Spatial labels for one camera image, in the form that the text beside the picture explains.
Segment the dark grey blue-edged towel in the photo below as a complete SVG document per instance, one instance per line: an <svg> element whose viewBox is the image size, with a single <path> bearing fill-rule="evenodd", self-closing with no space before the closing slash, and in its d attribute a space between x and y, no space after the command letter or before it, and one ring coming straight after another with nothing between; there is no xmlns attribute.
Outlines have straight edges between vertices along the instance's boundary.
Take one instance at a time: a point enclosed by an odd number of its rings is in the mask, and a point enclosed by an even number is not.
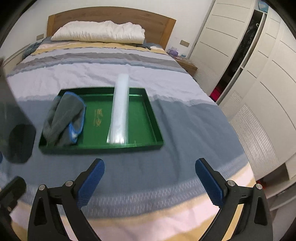
<svg viewBox="0 0 296 241"><path fill-rule="evenodd" d="M43 125L43 137L51 146L70 146L82 133L86 105L81 97L67 91L54 98Z"/></svg>

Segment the striped bed cover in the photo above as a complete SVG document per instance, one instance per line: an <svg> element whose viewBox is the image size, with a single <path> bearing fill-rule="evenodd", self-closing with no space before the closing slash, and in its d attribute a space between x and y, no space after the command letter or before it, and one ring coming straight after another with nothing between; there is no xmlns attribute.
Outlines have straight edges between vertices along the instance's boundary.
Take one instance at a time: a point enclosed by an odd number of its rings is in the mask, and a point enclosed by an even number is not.
<svg viewBox="0 0 296 241"><path fill-rule="evenodd" d="M43 125L53 99L63 89L114 87L119 75L129 87L144 89L129 99L129 148L107 143L111 95L84 94L83 132L66 153L44 153ZM219 106L163 50L105 44L45 41L7 75L23 112L36 128L26 163L1 164L1 186L15 176L27 191L12 212L13 228L27 239L30 210L39 185L63 185L94 159L105 173L82 210L102 240L198 240L218 208L195 173L204 158L225 179L253 186L255 178L242 145Z"/></svg>

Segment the clear plastic bag roll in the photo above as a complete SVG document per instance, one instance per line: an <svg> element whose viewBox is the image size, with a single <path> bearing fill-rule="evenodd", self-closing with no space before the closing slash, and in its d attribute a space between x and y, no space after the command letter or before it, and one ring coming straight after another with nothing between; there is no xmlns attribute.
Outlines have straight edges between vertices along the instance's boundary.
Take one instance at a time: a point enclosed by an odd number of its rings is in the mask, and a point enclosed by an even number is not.
<svg viewBox="0 0 296 241"><path fill-rule="evenodd" d="M129 93L129 75L119 74L114 87L111 122L107 136L107 142L110 144L128 142Z"/></svg>

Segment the green rectangular tray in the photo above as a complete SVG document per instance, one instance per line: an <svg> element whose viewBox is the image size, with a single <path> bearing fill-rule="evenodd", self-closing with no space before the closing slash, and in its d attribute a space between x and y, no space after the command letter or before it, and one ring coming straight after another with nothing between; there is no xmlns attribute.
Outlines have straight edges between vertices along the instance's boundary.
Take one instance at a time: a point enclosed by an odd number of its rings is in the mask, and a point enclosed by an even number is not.
<svg viewBox="0 0 296 241"><path fill-rule="evenodd" d="M77 143L67 147L48 145L40 137L39 149L44 154L86 155L160 149L164 144L156 116L144 88L130 88L128 106L128 142L109 144L107 135L111 121L114 87L73 88L86 104L82 133Z"/></svg>

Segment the wooden nightstand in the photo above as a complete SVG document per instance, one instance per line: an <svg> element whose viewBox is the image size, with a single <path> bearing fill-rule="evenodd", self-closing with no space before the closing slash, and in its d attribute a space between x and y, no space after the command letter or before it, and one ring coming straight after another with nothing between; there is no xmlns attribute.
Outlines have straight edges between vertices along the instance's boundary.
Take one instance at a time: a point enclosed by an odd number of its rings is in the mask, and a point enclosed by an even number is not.
<svg viewBox="0 0 296 241"><path fill-rule="evenodd" d="M175 59L177 63L192 77L194 77L198 68L188 59Z"/></svg>

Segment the white pillow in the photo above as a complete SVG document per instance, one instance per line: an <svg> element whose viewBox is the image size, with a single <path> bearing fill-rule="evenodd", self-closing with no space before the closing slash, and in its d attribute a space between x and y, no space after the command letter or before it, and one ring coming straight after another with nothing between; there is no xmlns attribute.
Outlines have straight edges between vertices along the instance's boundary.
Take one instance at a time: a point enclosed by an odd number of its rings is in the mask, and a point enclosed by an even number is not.
<svg viewBox="0 0 296 241"><path fill-rule="evenodd" d="M128 44L143 44L144 40L145 29L140 25L131 22L116 24L113 21L71 21L60 27L51 37L51 41Z"/></svg>

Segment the purple tissue box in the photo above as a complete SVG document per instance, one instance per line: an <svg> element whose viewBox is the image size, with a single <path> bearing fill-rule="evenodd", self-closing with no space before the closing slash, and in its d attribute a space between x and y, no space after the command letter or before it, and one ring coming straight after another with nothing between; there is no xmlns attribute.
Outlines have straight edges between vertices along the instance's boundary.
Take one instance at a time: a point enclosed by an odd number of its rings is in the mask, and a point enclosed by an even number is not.
<svg viewBox="0 0 296 241"><path fill-rule="evenodd" d="M178 57L178 55L179 55L177 49L174 47L171 47L170 49L168 49L167 53L172 57Z"/></svg>

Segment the wooden headboard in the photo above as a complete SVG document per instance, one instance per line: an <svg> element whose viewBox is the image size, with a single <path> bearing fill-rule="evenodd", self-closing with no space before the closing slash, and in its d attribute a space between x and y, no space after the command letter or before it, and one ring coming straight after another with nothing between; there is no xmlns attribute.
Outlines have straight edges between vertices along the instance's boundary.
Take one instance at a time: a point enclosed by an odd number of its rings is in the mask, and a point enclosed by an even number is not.
<svg viewBox="0 0 296 241"><path fill-rule="evenodd" d="M175 19L140 9L118 6L94 6L63 11L48 17L46 36L52 36L60 27L71 21L113 21L116 24L131 22L145 29L149 43L166 48L176 23Z"/></svg>

